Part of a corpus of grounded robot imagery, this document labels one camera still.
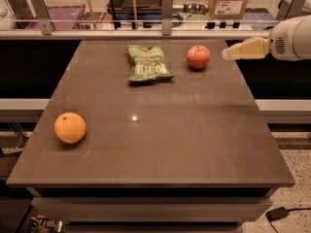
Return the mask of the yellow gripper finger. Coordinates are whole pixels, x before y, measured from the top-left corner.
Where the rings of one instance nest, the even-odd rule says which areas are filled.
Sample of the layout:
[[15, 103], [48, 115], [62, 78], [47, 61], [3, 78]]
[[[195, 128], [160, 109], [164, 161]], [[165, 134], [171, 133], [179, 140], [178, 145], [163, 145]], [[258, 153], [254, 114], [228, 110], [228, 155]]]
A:
[[222, 51], [224, 60], [264, 59], [268, 54], [268, 40], [262, 37], [244, 40]]

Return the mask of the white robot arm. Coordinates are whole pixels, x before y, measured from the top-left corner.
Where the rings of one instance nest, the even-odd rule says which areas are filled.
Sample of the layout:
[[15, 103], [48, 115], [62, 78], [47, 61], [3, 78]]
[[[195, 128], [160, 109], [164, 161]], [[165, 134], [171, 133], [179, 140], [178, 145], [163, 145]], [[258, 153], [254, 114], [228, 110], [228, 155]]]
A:
[[271, 54], [277, 60], [311, 59], [311, 16], [293, 17], [274, 26], [267, 38], [253, 37], [222, 51], [224, 60], [264, 59]]

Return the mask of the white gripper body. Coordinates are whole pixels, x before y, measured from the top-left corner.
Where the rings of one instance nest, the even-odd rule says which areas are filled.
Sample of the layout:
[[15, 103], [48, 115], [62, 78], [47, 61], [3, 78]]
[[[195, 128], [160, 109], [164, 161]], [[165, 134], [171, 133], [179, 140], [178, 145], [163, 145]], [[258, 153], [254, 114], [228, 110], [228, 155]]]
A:
[[269, 50], [278, 60], [298, 61], [303, 59], [305, 17], [293, 17], [280, 22], [269, 33]]

